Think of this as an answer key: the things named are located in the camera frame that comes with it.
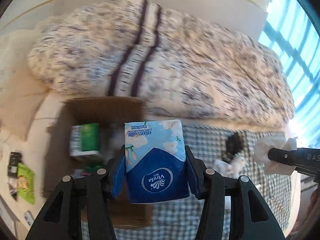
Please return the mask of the white tissue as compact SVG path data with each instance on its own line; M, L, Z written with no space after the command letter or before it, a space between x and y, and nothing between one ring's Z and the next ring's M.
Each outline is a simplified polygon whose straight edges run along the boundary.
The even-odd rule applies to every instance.
M263 164L266 175L278 174L290 176L296 166L284 164L285 156L289 156L290 151L297 149L294 138L266 136L258 139L255 143L253 159L257 164Z

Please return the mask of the black fuzzy hair scrunchie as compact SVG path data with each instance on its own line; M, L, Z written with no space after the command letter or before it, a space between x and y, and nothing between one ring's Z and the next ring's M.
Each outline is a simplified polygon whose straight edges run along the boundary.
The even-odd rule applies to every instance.
M238 132L228 136L226 140L226 156L228 159L233 159L236 154L244 149L244 141Z

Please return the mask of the floral cream quilt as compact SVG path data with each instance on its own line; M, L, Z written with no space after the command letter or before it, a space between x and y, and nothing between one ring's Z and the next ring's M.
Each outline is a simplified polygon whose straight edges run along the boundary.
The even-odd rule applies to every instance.
M61 94L137 97L151 115L281 128L295 111L274 51L150 0L110 0L48 19L28 66Z

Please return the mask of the brown cardboard box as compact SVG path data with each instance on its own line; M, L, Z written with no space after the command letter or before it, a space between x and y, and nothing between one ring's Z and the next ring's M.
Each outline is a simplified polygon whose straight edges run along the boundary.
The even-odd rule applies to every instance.
M144 120L144 103L132 97L66 100L44 158L43 197L48 198L65 175L91 173L120 156L124 125Z

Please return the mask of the white plastic figurine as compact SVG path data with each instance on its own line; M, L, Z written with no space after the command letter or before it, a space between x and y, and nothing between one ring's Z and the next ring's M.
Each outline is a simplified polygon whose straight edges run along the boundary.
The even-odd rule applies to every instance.
M244 157L236 155L230 163L216 159L213 169L223 177L238 179L245 164L246 160Z

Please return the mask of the lime green packet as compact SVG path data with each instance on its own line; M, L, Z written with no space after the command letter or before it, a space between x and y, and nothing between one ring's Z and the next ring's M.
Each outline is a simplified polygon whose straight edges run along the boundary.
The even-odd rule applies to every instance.
M17 166L17 189L18 196L31 205L35 204L34 193L35 173L28 166L18 163Z

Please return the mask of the green white carton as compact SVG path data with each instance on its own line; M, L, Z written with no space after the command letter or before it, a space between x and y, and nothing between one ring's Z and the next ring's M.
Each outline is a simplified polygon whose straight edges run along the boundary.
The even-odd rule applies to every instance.
M79 161L100 160L99 124L83 124L71 127L69 155Z

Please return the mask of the blue Vinda tissue pack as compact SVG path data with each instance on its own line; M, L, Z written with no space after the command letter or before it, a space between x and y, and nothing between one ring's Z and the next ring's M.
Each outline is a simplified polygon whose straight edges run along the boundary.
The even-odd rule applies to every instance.
M129 202L149 204L190 196L180 120L126 123L125 158Z

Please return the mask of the checkered green white cloth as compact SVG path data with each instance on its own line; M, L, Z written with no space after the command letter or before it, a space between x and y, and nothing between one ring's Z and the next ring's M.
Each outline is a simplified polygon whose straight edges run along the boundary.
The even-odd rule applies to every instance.
M88 196L106 192L114 197L127 182L135 207L152 205L151 225L116 228L101 196L98 204L88 205L83 239L221 239L226 197L231 198L231 239L283 239L289 214L274 211L255 186L252 150L260 136L243 131L234 137L245 161L243 176L229 178L213 167L229 135L230 130L180 120L125 124L121 155L108 164L112 174L88 177Z

